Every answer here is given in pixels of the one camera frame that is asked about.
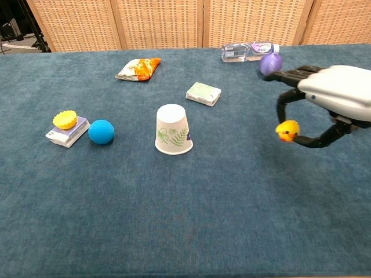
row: robot finger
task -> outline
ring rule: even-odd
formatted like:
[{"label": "robot finger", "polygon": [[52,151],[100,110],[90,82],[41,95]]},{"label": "robot finger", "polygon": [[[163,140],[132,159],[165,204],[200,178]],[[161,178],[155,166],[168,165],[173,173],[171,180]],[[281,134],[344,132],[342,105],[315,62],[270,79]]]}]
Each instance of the robot finger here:
[{"label": "robot finger", "polygon": [[299,89],[291,89],[286,93],[282,93],[277,100],[277,115],[280,123],[286,120],[286,104],[294,101],[305,99],[305,94]]},{"label": "robot finger", "polygon": [[343,135],[351,132],[351,123],[337,121],[327,131],[317,138],[296,136],[294,142],[307,148],[324,148],[335,142]]},{"label": "robot finger", "polygon": [[302,80],[307,78],[307,76],[301,76],[292,74],[290,72],[283,72],[283,71],[275,71],[271,74],[266,75],[263,79],[265,81],[280,81],[283,82],[291,87],[297,87],[297,84]]},{"label": "robot finger", "polygon": [[290,70],[288,72],[291,73],[291,74],[300,75],[303,78],[308,78],[308,76],[313,74],[313,72],[311,72],[311,71],[302,71],[302,70],[299,70],[299,69],[298,70],[296,70],[296,69]]},{"label": "robot finger", "polygon": [[319,72],[320,70],[324,69],[321,67],[317,67],[316,65],[302,65],[300,68],[297,68],[298,70],[302,71],[310,71],[310,72]]}]

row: yellow flower-shaped object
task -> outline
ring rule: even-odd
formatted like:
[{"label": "yellow flower-shaped object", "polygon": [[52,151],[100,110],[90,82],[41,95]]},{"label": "yellow flower-shaped object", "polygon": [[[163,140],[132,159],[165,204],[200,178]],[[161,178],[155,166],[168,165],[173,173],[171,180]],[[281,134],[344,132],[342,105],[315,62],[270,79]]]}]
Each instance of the yellow flower-shaped object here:
[{"label": "yellow flower-shaped object", "polygon": [[77,114],[75,111],[67,110],[60,112],[53,119],[53,124],[59,129],[70,129],[77,123]]}]

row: paper cup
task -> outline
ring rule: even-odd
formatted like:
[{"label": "paper cup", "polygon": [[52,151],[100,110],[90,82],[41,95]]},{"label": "paper cup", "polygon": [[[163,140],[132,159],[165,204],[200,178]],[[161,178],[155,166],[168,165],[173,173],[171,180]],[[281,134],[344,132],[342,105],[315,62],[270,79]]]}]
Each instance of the paper cup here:
[{"label": "paper cup", "polygon": [[181,155],[193,147],[185,109],[166,104],[157,110],[156,148],[168,155]]}]

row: blue ball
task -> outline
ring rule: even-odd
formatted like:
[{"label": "blue ball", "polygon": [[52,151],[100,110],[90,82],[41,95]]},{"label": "blue ball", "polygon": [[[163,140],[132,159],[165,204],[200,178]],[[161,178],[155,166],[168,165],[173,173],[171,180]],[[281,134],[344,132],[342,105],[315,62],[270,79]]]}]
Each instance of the blue ball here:
[{"label": "blue ball", "polygon": [[269,53],[260,59],[260,72],[264,75],[271,74],[274,71],[280,71],[282,68],[282,57],[277,53]]},{"label": "blue ball", "polygon": [[96,120],[90,125],[89,138],[96,144],[104,145],[114,138],[114,126],[107,120]]}]

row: woven panel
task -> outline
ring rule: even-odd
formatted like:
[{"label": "woven panel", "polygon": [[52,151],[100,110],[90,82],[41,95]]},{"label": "woven panel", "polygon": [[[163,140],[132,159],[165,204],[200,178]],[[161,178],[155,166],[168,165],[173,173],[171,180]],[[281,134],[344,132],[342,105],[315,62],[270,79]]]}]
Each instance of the woven panel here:
[{"label": "woven panel", "polygon": [[371,43],[370,0],[323,0],[305,44]]},{"label": "woven panel", "polygon": [[29,0],[55,51],[121,49],[109,1]]},{"label": "woven panel", "polygon": [[272,41],[292,45],[305,0],[210,0],[203,46]]},{"label": "woven panel", "polygon": [[202,0],[112,0],[125,49],[202,44]]}]

